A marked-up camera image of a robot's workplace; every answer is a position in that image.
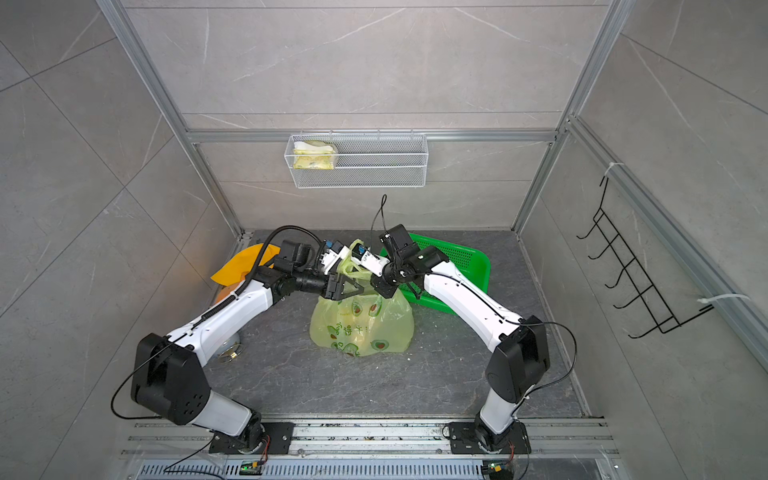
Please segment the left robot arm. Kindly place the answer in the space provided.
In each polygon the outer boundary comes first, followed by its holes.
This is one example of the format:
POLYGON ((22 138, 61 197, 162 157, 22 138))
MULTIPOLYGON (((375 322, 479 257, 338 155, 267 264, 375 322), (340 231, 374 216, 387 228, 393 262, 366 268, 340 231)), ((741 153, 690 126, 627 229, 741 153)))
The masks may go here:
POLYGON ((165 336, 149 334, 139 342, 131 399, 176 425, 193 424, 244 442, 257 439, 258 413, 214 392, 205 366, 226 340, 295 291, 331 300, 361 293, 341 264, 360 265, 371 257, 361 244, 326 242, 314 251, 308 244, 284 242, 267 262, 255 261, 224 300, 165 336))

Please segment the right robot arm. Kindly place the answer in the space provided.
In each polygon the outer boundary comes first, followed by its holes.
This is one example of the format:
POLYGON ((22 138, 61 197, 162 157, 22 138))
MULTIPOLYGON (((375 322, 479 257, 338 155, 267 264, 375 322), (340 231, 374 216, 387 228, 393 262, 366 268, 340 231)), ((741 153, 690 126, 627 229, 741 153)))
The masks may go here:
POLYGON ((449 306, 491 352, 485 369, 490 386, 475 418, 475 437, 488 452, 503 449, 517 428, 516 412, 549 370, 546 326, 503 307, 470 282, 434 246, 404 256, 389 249, 388 256, 366 261, 371 284, 389 298, 402 285, 413 283, 449 306))

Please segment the yellow-green plastic bag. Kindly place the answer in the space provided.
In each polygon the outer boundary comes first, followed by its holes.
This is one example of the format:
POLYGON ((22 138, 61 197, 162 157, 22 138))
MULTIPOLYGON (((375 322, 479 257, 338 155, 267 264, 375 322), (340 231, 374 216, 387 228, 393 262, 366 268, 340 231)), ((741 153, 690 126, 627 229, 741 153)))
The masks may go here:
POLYGON ((351 256, 341 262, 341 271, 349 273, 363 293, 338 301, 320 298, 311 316, 311 340, 353 357, 406 351, 414 317, 405 296, 400 291, 391 298, 379 295, 370 284, 372 274, 355 265, 351 256))

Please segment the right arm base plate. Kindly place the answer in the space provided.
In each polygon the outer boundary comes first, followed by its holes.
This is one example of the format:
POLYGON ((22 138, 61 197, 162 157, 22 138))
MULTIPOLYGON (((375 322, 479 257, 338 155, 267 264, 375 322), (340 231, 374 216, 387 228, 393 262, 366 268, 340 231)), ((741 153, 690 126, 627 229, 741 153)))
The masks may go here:
POLYGON ((517 420, 499 434, 480 421, 450 422, 443 428, 443 435, 454 455, 531 453, 526 426, 517 420))

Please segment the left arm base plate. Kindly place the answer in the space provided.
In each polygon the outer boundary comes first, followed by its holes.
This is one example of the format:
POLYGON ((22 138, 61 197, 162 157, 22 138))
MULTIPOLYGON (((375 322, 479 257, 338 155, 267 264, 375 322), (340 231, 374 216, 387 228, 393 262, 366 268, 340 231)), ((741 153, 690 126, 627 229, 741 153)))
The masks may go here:
POLYGON ((248 426, 237 437, 215 432, 208 452, 251 455, 267 451, 268 455, 284 455, 289 452, 294 428, 292 422, 259 422, 255 426, 248 426))

